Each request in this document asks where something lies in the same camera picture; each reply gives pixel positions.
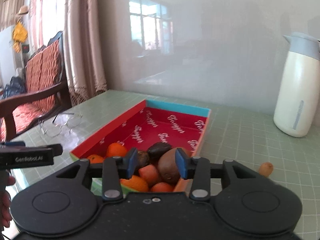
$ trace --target thermos lid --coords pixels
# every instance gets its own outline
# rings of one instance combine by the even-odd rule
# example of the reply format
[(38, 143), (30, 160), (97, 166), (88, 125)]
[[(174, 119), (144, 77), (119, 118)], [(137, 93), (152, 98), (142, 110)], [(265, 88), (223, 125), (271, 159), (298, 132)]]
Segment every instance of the thermos lid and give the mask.
[(284, 36), (290, 43), (289, 51), (296, 52), (320, 61), (319, 40), (305, 33), (294, 32)]
[(291, 34), (292, 37), (296, 37), (296, 38), (303, 38), (303, 39), (306, 39), (306, 40), (309, 40), (309, 41), (313, 41), (315, 43), (319, 43), (319, 40), (315, 37), (312, 37), (312, 36), (309, 36), (305, 33), (298, 33), (298, 32), (294, 32)]

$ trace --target table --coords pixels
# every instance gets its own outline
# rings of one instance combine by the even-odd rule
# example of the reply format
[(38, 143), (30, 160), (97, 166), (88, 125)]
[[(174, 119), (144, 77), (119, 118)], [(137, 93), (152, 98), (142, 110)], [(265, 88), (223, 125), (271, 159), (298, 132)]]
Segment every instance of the table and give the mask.
[[(274, 125), (272, 116), (238, 107), (108, 90), (67, 111), (83, 114), (81, 124), (70, 133), (64, 127), (59, 136), (49, 138), (34, 127), (15, 139), (25, 141), (27, 146), (61, 143), (64, 148), (53, 166), (14, 170), (18, 190), (71, 164), (70, 150), (146, 98), (210, 108), (212, 118), (201, 156), (216, 163), (235, 159), (254, 170), (263, 162), (273, 163), (270, 178), (291, 189), (303, 202), (303, 215), (295, 232), (304, 240), (320, 237), (320, 128), (312, 127), (304, 138), (293, 138)], [(211, 194), (220, 191), (220, 180), (212, 179)]]

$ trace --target white thermos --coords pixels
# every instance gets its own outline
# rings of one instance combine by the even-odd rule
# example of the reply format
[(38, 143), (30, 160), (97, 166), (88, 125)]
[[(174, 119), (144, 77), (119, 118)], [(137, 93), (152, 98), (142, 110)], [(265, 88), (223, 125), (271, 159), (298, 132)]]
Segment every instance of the white thermos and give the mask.
[(286, 134), (302, 137), (311, 127), (319, 99), (319, 41), (296, 32), (284, 37), (290, 50), (273, 120)]

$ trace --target yellow cloth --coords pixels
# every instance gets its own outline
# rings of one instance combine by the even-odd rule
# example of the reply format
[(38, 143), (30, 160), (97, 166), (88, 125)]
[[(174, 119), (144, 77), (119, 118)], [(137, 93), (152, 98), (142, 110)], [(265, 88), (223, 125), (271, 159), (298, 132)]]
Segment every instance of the yellow cloth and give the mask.
[(12, 39), (14, 41), (14, 45), (12, 47), (15, 52), (19, 53), (21, 51), (20, 43), (25, 42), (27, 38), (27, 30), (25, 29), (25, 27), (23, 27), (22, 23), (18, 21), (12, 33)]
[(14, 45), (13, 45), (12, 47), (13, 47), (13, 49), (15, 50), (16, 53), (19, 53), (19, 52), (21, 51), (21, 49), (20, 49), (20, 42), (18, 42), (18, 41), (15, 41), (15, 42), (14, 42)]
[(18, 42), (25, 42), (28, 38), (28, 32), (25, 29), (25, 27), (23, 27), (20, 21), (17, 23), (17, 25), (13, 30), (12, 38), (14, 41), (18, 41)]

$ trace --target window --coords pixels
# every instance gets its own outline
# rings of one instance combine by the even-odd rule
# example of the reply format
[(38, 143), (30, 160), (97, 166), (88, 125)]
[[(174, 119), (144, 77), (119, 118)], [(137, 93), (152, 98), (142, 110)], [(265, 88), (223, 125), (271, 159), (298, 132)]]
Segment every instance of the window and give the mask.
[(150, 0), (129, 0), (131, 39), (146, 50), (173, 52), (173, 24), (166, 6)]
[(63, 31), (66, 0), (42, 0), (43, 44), (48, 44), (58, 31)]

